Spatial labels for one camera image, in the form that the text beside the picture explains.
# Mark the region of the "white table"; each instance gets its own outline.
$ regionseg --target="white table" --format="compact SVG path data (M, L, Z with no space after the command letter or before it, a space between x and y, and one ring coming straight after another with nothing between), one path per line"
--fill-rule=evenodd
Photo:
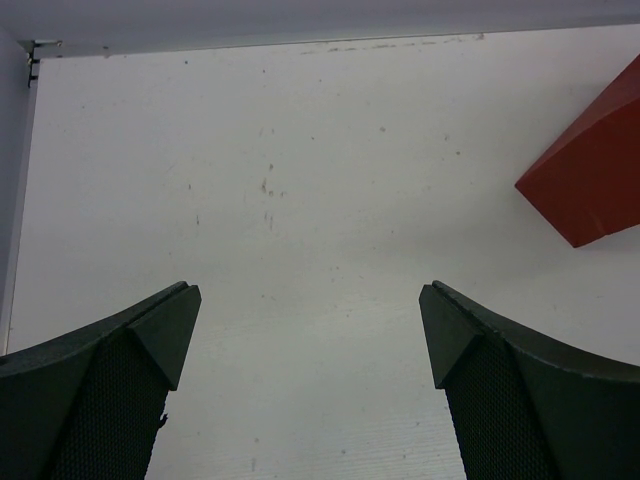
M185 279L204 302L148 478L463 478L424 283L640 364L640 229L574 250L513 188L639 42L46 60L9 348Z

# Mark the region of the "red wooden block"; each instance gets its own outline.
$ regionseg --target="red wooden block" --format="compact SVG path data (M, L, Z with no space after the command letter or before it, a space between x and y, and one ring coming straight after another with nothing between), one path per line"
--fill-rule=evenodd
M574 247L640 224L640 56L516 188Z

